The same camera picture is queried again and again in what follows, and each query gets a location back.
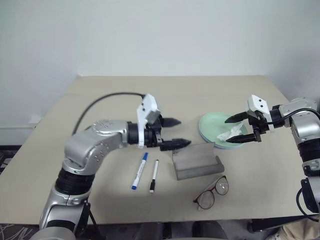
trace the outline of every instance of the pen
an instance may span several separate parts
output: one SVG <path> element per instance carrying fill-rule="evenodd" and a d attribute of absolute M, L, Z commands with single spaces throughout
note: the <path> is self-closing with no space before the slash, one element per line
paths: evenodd
<path fill-rule="evenodd" d="M 137 189 L 141 174 L 142 174 L 142 172 L 144 170 L 144 167 L 145 167 L 145 164 L 146 164 L 146 161 L 147 161 L 147 157 L 148 157 L 148 153 L 145 152 L 143 158 L 141 159 L 141 163 L 140 163 L 138 172 L 136 173 L 134 181 L 132 183 L 131 189 L 133 189 L 133 190 Z"/>
<path fill-rule="evenodd" d="M 159 165 L 159 160 L 157 159 L 155 160 L 155 163 L 154 163 L 153 176 L 150 184 L 150 193 L 153 193 L 155 191 L 158 165 Z"/>

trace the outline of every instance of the stacked plates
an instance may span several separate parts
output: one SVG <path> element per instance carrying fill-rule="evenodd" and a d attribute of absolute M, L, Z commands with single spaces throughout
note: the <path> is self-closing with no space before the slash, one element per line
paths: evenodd
<path fill-rule="evenodd" d="M 202 138 L 208 143 L 215 143 L 215 146 L 220 149 L 237 149 L 244 145 L 244 143 L 230 143 L 226 141 L 221 141 L 217 138 L 218 135 L 230 131 L 231 128 L 240 124 L 236 123 L 225 123 L 231 117 L 223 112 L 210 112 L 205 114 L 199 120 L 199 132 Z M 241 127 L 242 134 L 248 134 L 246 127 L 243 125 Z"/>

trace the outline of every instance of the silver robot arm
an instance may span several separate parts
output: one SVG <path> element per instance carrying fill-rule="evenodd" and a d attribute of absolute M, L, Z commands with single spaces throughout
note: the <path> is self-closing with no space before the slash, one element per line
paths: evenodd
<path fill-rule="evenodd" d="M 253 133 L 234 136 L 230 143 L 261 142 L 261 134 L 274 132 L 282 126 L 291 128 L 293 138 L 302 158 L 302 168 L 307 178 L 301 180 L 301 190 L 306 207 L 319 213 L 320 204 L 320 115 L 317 103 L 309 98 L 296 98 L 269 110 L 267 102 L 252 95 L 246 103 L 246 111 L 228 118 L 226 123 L 248 119 Z"/>
<path fill-rule="evenodd" d="M 62 169 L 44 207 L 40 229 L 67 226 L 76 232 L 85 228 L 96 172 L 108 153 L 127 145 L 128 123 L 123 120 L 100 120 L 73 135 L 65 145 Z"/>
<path fill-rule="evenodd" d="M 164 141 L 162 127 L 181 122 L 160 115 L 155 98 L 146 94 L 137 109 L 137 123 L 124 120 L 100 120 L 77 132 L 67 141 L 65 158 L 53 185 L 39 228 L 32 240 L 72 239 L 87 227 L 90 215 L 88 198 L 95 174 L 108 153 L 129 144 L 139 148 L 160 147 L 161 151 L 179 149 L 191 143 L 182 138 Z"/>

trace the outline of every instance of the wall outlet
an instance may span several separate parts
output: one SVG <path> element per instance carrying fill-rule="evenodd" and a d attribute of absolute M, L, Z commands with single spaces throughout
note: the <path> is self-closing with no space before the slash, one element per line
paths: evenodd
<path fill-rule="evenodd" d="M 42 116 L 39 115 L 33 115 L 30 117 L 29 122 L 28 122 L 28 126 L 32 127 L 33 129 L 36 128 L 36 126 L 38 125 L 38 123 L 41 121 Z"/>

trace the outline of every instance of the white tissue paper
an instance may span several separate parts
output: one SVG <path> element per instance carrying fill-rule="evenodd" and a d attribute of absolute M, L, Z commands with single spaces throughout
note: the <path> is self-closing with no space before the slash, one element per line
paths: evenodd
<path fill-rule="evenodd" d="M 238 124 L 237 126 L 234 126 L 233 128 L 231 128 L 230 131 L 226 131 L 224 133 L 221 133 L 217 136 L 217 138 L 221 141 L 226 141 L 229 138 L 232 138 L 234 136 L 238 136 L 242 133 L 242 131 L 240 130 L 240 128 L 244 125 L 243 122 L 241 122 L 240 124 Z"/>

